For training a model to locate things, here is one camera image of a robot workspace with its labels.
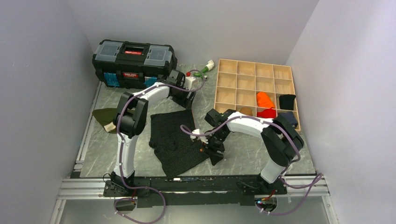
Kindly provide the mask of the wooden compartment tray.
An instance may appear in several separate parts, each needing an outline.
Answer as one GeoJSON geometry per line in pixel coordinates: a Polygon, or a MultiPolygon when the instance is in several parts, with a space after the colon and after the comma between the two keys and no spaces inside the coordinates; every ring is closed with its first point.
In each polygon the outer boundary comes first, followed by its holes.
{"type": "Polygon", "coordinates": [[[257,112],[267,109],[257,106],[258,92],[269,95],[275,104],[273,109],[276,110],[276,116],[280,112],[293,112],[298,120],[295,129],[301,130],[297,98],[293,111],[279,108],[280,95],[296,95],[290,66],[231,59],[219,60],[214,100],[214,108],[217,111],[223,113],[228,109],[239,111],[241,107],[249,107],[253,111],[253,116],[257,117],[257,112]]]}

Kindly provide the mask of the black striped underwear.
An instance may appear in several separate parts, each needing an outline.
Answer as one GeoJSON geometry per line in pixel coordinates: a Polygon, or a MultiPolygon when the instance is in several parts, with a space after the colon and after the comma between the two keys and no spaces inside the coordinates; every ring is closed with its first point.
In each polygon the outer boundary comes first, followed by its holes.
{"type": "Polygon", "coordinates": [[[153,114],[150,120],[149,146],[154,149],[167,179],[173,179],[209,158],[203,152],[203,144],[192,141],[180,129],[181,125],[195,129],[192,110],[153,114]]]}

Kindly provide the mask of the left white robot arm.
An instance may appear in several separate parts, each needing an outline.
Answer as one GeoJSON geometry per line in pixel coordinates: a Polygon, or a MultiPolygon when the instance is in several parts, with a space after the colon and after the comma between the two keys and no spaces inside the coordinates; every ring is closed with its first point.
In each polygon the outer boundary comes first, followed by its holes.
{"type": "Polygon", "coordinates": [[[122,93],[113,119],[116,127],[118,150],[112,184],[122,196],[130,195],[134,188],[134,156],[139,135],[143,132],[148,109],[154,103],[171,98],[185,109],[190,109],[195,97],[193,89],[197,78],[172,70],[168,76],[157,79],[150,87],[139,92],[122,93]]]}

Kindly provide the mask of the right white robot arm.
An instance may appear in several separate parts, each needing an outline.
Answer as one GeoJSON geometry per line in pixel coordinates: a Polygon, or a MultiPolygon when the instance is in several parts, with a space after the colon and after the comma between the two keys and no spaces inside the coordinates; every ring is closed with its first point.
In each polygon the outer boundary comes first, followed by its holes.
{"type": "Polygon", "coordinates": [[[206,114],[205,121],[213,127],[213,130],[207,132],[209,137],[204,148],[212,165],[224,158],[224,141],[231,132],[244,133],[263,141],[270,159],[257,176],[257,187],[264,194],[270,193],[279,176],[290,164],[301,158],[299,152],[304,147],[304,141],[282,116],[262,119],[232,109],[224,113],[211,109],[206,114]]]}

